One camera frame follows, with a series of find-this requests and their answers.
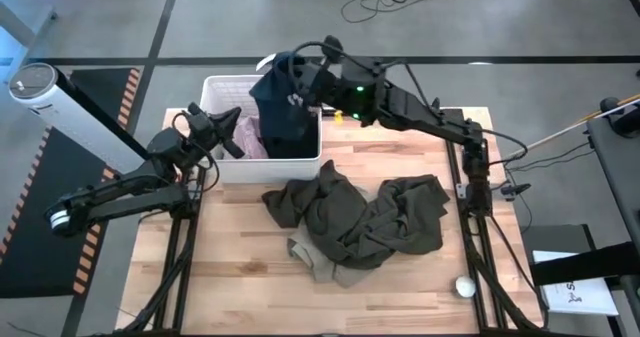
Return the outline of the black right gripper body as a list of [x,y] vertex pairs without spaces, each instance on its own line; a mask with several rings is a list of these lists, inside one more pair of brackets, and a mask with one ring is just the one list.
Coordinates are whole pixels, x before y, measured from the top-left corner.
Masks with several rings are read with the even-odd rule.
[[319,64],[308,62],[302,75],[302,97],[314,105],[326,104],[332,108],[347,108],[345,88],[341,79],[329,71],[327,59]]

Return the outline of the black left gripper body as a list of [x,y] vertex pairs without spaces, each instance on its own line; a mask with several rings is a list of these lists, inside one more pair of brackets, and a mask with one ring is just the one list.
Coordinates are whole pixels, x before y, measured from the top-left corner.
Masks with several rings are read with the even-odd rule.
[[222,114],[188,115],[188,140],[211,150],[228,139],[226,118]]

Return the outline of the pink garment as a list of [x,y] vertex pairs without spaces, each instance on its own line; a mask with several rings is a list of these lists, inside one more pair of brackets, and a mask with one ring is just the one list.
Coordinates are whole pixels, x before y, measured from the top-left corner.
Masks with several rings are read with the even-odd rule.
[[244,116],[237,120],[232,142],[243,152],[241,159],[268,159],[262,143],[258,116]]

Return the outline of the navy blue garment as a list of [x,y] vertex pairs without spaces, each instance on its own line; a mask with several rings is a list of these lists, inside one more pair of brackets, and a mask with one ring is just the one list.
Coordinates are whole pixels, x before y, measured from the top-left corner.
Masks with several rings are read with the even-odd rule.
[[274,55],[271,69],[251,88],[259,113],[259,127],[264,138],[300,140],[318,137],[317,112],[307,112],[294,104],[293,81],[287,76],[287,61],[303,59],[291,52]]

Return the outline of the beige garment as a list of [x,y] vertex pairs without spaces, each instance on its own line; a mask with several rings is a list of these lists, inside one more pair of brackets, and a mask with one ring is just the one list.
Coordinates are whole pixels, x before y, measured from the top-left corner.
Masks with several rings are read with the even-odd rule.
[[342,288],[350,288],[374,272],[373,269],[354,269],[331,261],[314,244],[303,221],[287,238],[287,251],[291,258],[307,267],[316,283],[335,282]]

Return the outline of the white plastic laundry basket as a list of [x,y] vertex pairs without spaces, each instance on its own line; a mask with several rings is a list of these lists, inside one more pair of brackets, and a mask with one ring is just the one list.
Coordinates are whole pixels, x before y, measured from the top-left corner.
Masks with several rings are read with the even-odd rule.
[[[209,76],[203,82],[200,108],[210,114],[220,114],[234,107],[241,108],[241,116],[257,116],[255,99],[250,89],[261,75]],[[233,159],[218,145],[211,151],[220,171],[219,181],[238,183],[279,183],[292,179],[310,180],[322,165],[322,115],[316,116],[318,137],[313,158],[303,159]]]

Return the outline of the olive green garment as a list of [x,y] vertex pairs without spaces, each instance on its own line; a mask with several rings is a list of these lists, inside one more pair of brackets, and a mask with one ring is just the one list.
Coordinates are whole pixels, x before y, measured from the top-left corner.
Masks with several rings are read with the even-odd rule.
[[324,256],[359,270],[378,268],[397,252],[425,255],[440,249],[440,219],[450,201],[431,174],[385,180],[368,201],[332,160],[316,178],[290,180],[261,199],[279,227],[304,223]]

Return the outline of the white tower air purifier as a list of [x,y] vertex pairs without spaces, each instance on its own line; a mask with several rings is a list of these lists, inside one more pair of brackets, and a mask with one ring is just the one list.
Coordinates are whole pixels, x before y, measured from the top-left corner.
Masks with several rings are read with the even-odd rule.
[[8,82],[10,96],[118,172],[131,172],[144,148],[80,87],[46,63],[22,66]]

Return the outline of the black mat with orange stripes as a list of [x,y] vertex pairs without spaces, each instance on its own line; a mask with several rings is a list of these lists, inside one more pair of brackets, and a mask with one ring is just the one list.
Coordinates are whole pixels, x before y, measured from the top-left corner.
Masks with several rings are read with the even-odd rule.
[[44,212],[60,196],[110,180],[115,173],[63,133],[46,127],[0,240],[0,298],[87,293],[107,224],[57,237]]

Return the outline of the pale blue white furniture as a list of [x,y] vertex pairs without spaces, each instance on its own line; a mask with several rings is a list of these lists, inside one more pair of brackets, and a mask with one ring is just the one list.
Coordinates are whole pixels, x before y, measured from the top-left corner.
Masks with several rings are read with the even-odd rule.
[[0,2],[0,27],[20,45],[9,64],[7,75],[4,78],[5,84],[8,84],[12,76],[25,64],[36,42],[56,18],[55,8],[52,5],[45,5],[35,21],[27,24],[4,2]]

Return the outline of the small white round object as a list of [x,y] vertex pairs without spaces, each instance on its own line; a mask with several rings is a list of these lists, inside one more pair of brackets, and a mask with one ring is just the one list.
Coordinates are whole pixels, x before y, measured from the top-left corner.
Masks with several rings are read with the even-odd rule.
[[456,294],[465,299],[475,296],[477,287],[476,283],[469,276],[459,276],[454,281],[454,289]]

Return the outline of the thin white rod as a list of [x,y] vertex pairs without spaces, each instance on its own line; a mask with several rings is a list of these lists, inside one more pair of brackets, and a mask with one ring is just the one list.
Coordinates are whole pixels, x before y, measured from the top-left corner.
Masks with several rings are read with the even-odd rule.
[[538,148],[538,147],[540,147],[540,146],[542,146],[542,145],[544,145],[544,144],[546,144],[548,142],[551,142],[552,140],[557,139],[557,138],[569,133],[572,130],[577,129],[578,127],[581,127],[581,126],[585,125],[587,122],[589,122],[591,120],[609,116],[609,115],[611,115],[611,114],[613,114],[615,112],[619,112],[622,109],[624,109],[624,108],[626,108],[628,106],[631,106],[632,104],[634,104],[636,102],[639,102],[639,101],[640,101],[640,94],[636,94],[636,95],[633,95],[631,97],[628,97],[628,98],[622,100],[621,102],[619,102],[616,105],[615,108],[613,108],[613,109],[611,109],[609,111],[606,111],[606,112],[593,112],[590,115],[587,115],[587,116],[583,117],[582,119],[580,119],[576,123],[564,128],[562,130],[559,130],[559,131],[557,131],[557,132],[555,132],[555,133],[553,133],[551,135],[548,135],[548,136],[546,136],[546,137],[544,137],[544,138],[542,138],[542,139],[540,139],[540,140],[538,140],[538,141],[536,141],[534,143],[528,144],[525,147],[523,147],[523,148],[521,148],[521,149],[519,149],[519,150],[517,150],[517,151],[515,151],[515,152],[513,152],[511,154],[509,154],[507,156],[507,158],[510,159],[510,158],[515,158],[515,157],[523,157],[527,152],[531,152],[534,149],[536,149],[536,148]]

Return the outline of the black side table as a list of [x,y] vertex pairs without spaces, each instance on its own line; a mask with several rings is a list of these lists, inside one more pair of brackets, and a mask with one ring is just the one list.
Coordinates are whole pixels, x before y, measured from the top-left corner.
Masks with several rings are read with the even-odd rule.
[[630,239],[640,251],[640,136],[623,137],[605,119],[589,121],[587,129]]

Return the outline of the black flat bar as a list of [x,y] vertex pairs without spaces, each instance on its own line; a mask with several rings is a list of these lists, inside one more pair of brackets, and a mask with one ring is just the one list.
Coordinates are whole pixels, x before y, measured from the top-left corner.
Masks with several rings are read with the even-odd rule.
[[537,286],[564,282],[640,275],[640,252],[632,242],[553,259],[531,266]]

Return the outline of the white printed paper sheet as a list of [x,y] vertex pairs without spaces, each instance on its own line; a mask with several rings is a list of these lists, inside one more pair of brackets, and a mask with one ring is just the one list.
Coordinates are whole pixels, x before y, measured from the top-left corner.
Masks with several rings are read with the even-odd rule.
[[619,315],[612,294],[602,277],[543,285],[541,295],[550,312]]

